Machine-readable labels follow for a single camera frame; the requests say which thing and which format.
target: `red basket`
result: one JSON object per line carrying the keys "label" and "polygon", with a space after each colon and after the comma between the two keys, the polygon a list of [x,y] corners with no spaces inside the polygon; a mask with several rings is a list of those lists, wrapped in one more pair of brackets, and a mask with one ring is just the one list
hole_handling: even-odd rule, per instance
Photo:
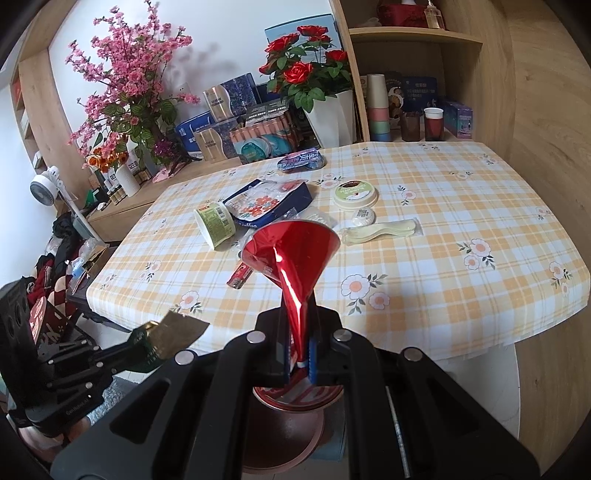
{"label": "red basket", "polygon": [[424,5],[380,5],[378,18],[383,27],[428,28]]}

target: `pink flower arrangement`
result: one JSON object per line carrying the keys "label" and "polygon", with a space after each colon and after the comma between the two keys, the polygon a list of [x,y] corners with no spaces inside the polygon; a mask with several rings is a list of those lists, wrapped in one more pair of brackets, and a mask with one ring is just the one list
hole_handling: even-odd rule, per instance
{"label": "pink flower arrangement", "polygon": [[162,119],[167,125],[174,125],[177,116],[173,102],[198,103],[199,97],[181,94],[176,98],[163,99],[163,73],[173,52],[186,47],[193,39],[184,35],[179,27],[171,35],[170,23],[160,24],[157,7],[151,0],[144,0],[148,6],[148,23],[128,25],[118,7],[109,12],[111,17],[95,18],[93,24],[109,25],[105,38],[94,36],[90,42],[96,54],[104,62],[94,64],[90,57],[78,47],[76,40],[70,43],[72,53],[66,58],[74,71],[89,82],[104,84],[103,93],[88,97],[86,103],[78,103],[85,109],[88,119],[72,134],[69,144],[78,142],[82,156],[101,146],[103,157],[127,151],[121,134],[128,134],[138,145],[145,145],[153,151],[156,142],[164,135],[158,127]]}

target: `barcode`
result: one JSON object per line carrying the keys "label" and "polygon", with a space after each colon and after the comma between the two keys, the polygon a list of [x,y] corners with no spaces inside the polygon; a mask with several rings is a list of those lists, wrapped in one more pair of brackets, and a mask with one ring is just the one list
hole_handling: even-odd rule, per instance
{"label": "barcode", "polygon": [[230,225],[230,222],[226,218],[226,214],[222,211],[220,207],[216,207],[216,212],[220,216],[220,220],[222,221],[224,226]]}

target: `red funnel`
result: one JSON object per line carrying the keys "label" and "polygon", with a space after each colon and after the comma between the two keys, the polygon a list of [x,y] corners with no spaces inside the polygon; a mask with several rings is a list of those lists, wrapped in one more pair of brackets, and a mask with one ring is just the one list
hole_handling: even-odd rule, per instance
{"label": "red funnel", "polygon": [[339,236],[321,223],[286,220],[257,230],[242,251],[246,265],[283,290],[301,364],[307,360],[308,298],[339,247]]}

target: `pink cup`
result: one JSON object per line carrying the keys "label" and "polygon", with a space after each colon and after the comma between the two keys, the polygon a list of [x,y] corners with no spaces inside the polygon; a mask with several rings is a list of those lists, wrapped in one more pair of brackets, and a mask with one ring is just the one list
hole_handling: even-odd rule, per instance
{"label": "pink cup", "polygon": [[388,108],[368,108],[368,117],[374,122],[387,122],[390,120]]}

